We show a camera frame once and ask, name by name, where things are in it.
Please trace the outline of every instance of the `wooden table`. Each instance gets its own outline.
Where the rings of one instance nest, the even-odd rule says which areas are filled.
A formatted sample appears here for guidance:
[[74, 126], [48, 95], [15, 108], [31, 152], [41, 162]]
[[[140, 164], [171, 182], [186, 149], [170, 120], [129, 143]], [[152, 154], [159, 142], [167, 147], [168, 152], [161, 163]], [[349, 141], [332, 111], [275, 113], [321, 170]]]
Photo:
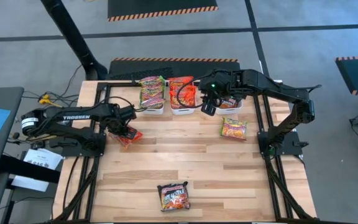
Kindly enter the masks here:
[[[83, 82], [78, 106], [92, 106], [98, 82]], [[113, 87], [111, 96], [122, 96], [139, 104], [139, 87]], [[274, 220], [267, 173], [259, 154], [258, 123], [254, 101], [243, 101], [239, 114], [227, 117], [248, 121], [247, 140], [219, 135], [222, 116], [194, 114], [175, 116], [166, 94], [163, 115], [144, 115], [131, 121], [143, 138], [124, 150], [108, 138], [100, 160], [94, 197], [92, 222], [197, 222], [197, 221], [272, 221]], [[269, 99], [275, 124], [285, 119], [288, 103]], [[111, 99], [124, 106], [126, 103]], [[264, 125], [267, 120], [260, 99]], [[75, 121], [73, 126], [89, 126]], [[62, 212], [63, 195], [74, 158], [65, 159], [55, 197], [53, 213]], [[282, 156], [289, 191], [310, 215], [315, 216], [313, 201], [300, 161]], [[82, 158], [76, 164], [68, 188], [67, 203], [77, 191]], [[188, 181], [190, 210], [161, 212], [158, 185]], [[282, 216], [285, 209], [277, 189]], [[80, 218], [85, 215], [88, 193], [84, 194]]]

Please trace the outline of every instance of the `yellow connector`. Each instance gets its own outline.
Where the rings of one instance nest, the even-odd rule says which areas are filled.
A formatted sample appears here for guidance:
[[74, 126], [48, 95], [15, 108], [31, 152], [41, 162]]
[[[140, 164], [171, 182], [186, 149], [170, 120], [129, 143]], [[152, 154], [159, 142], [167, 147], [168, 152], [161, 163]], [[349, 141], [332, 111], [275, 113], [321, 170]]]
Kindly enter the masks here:
[[42, 104], [42, 105], [48, 103], [48, 104], [53, 105], [53, 106], [62, 107], [62, 106], [60, 106], [60, 105], [58, 105], [58, 104], [56, 104], [56, 103], [52, 103], [52, 101], [50, 101], [50, 97], [49, 97], [48, 94], [44, 94], [44, 95], [42, 96], [42, 99], [40, 99], [40, 100], [38, 101], [38, 103], [40, 103], [40, 104]]

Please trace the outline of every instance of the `wooden tabletop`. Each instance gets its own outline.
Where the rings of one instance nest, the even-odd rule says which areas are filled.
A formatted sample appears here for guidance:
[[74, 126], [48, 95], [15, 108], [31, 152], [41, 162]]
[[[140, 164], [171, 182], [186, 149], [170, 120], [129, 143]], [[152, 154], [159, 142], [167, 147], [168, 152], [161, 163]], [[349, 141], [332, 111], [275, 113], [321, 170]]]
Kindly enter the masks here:
[[[83, 82], [78, 106], [93, 106], [98, 82]], [[139, 104], [139, 87], [113, 87], [111, 96], [121, 96]], [[199, 221], [272, 221], [274, 220], [269, 183], [257, 142], [258, 123], [254, 101], [243, 101], [239, 114], [225, 115], [248, 121], [247, 140], [219, 135], [220, 115], [208, 116], [197, 109], [190, 115], [172, 115], [166, 94], [163, 115], [144, 115], [131, 126], [144, 135], [123, 149], [108, 138], [100, 160], [94, 197], [92, 222], [199, 222]], [[288, 103], [269, 99], [274, 123], [285, 119]], [[125, 102], [110, 102], [125, 106]], [[264, 125], [267, 120], [261, 102]], [[75, 121], [74, 127], [89, 126], [89, 121]], [[65, 159], [55, 197], [53, 213], [62, 212], [63, 195], [74, 158]], [[289, 191], [310, 215], [315, 216], [313, 201], [300, 161], [282, 156]], [[76, 164], [68, 188], [67, 204], [77, 191], [82, 158]], [[157, 186], [188, 181], [191, 208], [161, 212]], [[282, 216], [282, 195], [277, 189]], [[84, 194], [80, 218], [85, 215], [88, 193]]]

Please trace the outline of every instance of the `floor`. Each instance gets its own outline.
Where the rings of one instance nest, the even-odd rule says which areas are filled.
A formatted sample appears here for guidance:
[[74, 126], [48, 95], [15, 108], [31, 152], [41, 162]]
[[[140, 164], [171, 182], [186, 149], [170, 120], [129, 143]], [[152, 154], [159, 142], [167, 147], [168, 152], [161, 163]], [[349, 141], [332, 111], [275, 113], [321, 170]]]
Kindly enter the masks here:
[[[358, 114], [358, 96], [349, 93], [333, 60], [358, 55], [358, 1], [250, 0], [250, 16], [258, 28], [296, 27], [292, 31], [261, 29], [261, 45], [255, 45], [256, 32], [244, 29], [255, 27], [243, 0], [217, 0], [216, 12], [120, 22], [107, 22], [107, 0], [63, 2], [82, 34], [243, 30], [86, 39], [107, 67], [114, 57], [237, 58], [242, 68], [259, 71], [261, 60], [272, 78], [288, 85], [322, 84], [311, 94], [316, 120], [297, 128], [300, 138], [310, 142], [304, 149], [304, 160], [311, 193], [320, 219], [358, 223], [358, 137], [348, 122]], [[0, 86], [23, 86], [39, 94], [64, 91], [79, 65], [65, 40], [18, 41], [20, 37], [49, 35], [60, 33], [40, 1], [0, 0], [0, 37], [18, 37], [0, 38]], [[68, 93], [78, 93], [84, 78], [80, 70]], [[18, 116], [38, 106], [34, 100], [23, 99]], [[19, 131], [19, 125], [13, 130]], [[16, 156], [27, 148], [8, 145], [6, 152]], [[18, 203], [11, 223], [48, 220], [50, 205], [48, 200]]]

